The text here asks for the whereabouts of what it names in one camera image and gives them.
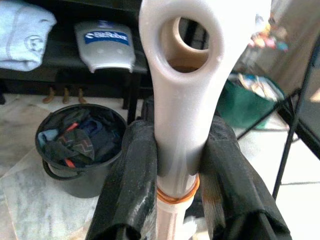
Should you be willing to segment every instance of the black metal frame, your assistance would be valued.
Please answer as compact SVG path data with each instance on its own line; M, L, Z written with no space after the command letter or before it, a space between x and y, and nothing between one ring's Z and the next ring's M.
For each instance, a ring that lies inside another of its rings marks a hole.
M320 153L320 145L317 144L319 143L318 138L314 137L314 134L312 131L302 125L302 122L300 121L300 114L301 114L301 109L304 105L305 101L305 96L308 88L308 83L310 79L311 72L313 68L315 67L317 57L319 57L320 53L320 35L318 36L315 45L313 47L311 57L309 60L309 63L307 65L305 74L304 74L304 79L302 82L301 89L295 90L292 94L290 94L288 97L286 97L284 100L277 102L272 110L267 112L264 116L262 116L259 120L257 120L252 126L250 126L247 130L245 130L242 134L240 134L237 139L240 140L244 135L246 135L250 130L255 128L258 124L260 124L263 120L265 120L269 115L271 115L274 111L278 111L279 113L282 112L281 116L285 116L284 120L288 123L289 125L289 132L286 138L284 150L282 153L282 158L280 162L280 167L276 176L272 196L276 200L277 195L279 192L279 188L281 185L281 180L285 171L289 151L291 144L293 142L293 136L295 132L299 131L298 136L306 143L306 145L316 154ZM298 95L298 100L296 102L295 108L293 107L292 104L292 97Z

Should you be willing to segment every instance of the white pipe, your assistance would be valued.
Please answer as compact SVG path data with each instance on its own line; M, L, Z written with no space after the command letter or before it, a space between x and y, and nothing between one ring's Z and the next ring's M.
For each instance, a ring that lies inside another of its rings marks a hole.
M156 240L187 240L191 237L185 238L183 223L193 200L191 197L186 202L170 204L157 199Z

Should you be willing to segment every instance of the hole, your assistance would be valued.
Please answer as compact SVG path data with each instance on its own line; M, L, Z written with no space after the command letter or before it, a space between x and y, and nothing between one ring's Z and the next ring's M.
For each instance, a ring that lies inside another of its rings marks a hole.
M201 68L208 59L208 33L197 22L176 18L162 27L160 42L165 59L180 73L191 73Z
M198 22L182 17L179 22L179 34L189 47L199 50L208 49L208 33Z

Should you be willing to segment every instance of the black cloth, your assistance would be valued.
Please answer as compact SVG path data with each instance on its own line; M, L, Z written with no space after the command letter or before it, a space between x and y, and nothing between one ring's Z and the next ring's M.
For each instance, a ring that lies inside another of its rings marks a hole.
M266 216L275 233L291 239L275 200L241 153L232 128L217 116L203 149L199 176L210 239L269 239L246 235L252 229L250 219L260 214Z
M122 157L106 176L87 240L154 240L157 146L153 124L135 121ZM200 190L212 240L290 240L264 182L242 155L233 130L215 116L203 149Z
M78 126L66 131L74 123ZM45 129L48 126L58 128L60 137L48 141L43 151L48 159L59 164L66 165L64 159L68 158L76 167L85 167L106 162L121 150L123 131L111 111L98 115L91 115L90 110L83 108L67 111L53 116Z
M72 111L68 115L66 115L63 120L62 124L60 126L60 132L64 133L67 128L69 128L72 124L77 123L80 124L82 123L86 118L90 117L90 110L89 109L79 109L77 111Z
M155 240L156 179L153 124L135 121L123 136L121 157L106 176L86 239Z
M70 159L76 167L90 165L95 159L90 138L78 128L65 132L56 141L48 141L43 151L52 161L65 165L64 159Z

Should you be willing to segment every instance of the blue cloth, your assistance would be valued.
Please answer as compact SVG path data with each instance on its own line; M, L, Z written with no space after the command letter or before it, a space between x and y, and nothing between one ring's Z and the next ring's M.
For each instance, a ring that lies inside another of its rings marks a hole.
M50 129L47 131L42 131L38 134L38 140L40 147L42 148L47 142L55 140L58 136L58 129Z
M97 120L94 120L92 117L90 117L88 120L82 122L79 125L79 129L85 131L89 138L92 138L94 135L100 132L102 128L102 123Z

